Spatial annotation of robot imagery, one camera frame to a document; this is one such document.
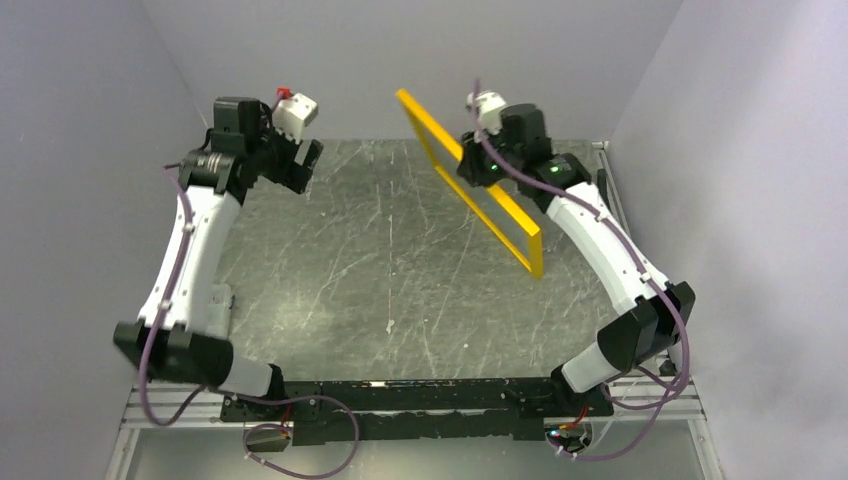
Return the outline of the yellow picture frame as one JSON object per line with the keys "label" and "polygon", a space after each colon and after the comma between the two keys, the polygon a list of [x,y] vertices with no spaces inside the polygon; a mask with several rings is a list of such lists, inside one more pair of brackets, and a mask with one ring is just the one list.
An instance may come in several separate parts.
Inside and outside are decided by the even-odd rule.
{"label": "yellow picture frame", "polygon": [[468,186],[457,173],[462,156],[459,140],[407,90],[401,88],[395,96],[435,172],[530,275],[541,278],[545,273],[541,226],[503,187]]}

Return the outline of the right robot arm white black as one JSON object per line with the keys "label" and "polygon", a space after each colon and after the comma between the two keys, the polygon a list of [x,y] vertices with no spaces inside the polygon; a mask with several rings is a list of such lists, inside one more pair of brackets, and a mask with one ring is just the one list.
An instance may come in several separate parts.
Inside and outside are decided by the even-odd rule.
{"label": "right robot arm white black", "polygon": [[577,413],[588,391],[674,345],[689,360],[692,288],[655,267],[611,213],[598,179],[575,155],[555,151],[542,110],[531,103],[509,105],[490,91],[470,94],[466,108],[475,129],[462,137],[458,175],[472,187],[512,178],[578,248],[617,314],[589,347],[553,371],[561,380],[549,391],[554,409]]}

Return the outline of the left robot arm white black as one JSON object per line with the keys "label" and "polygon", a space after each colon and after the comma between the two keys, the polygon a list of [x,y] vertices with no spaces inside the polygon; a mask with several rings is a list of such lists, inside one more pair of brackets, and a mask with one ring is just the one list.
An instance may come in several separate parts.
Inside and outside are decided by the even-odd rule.
{"label": "left robot arm white black", "polygon": [[263,420],[286,406],[280,369],[237,353],[229,340],[231,289],[214,281],[248,191],[264,177],[301,194],[323,146],[304,137],[319,112],[302,93],[274,105],[219,97],[203,144],[178,163],[177,212],[159,274],[138,318],[113,343],[143,381],[210,387],[247,396]]}

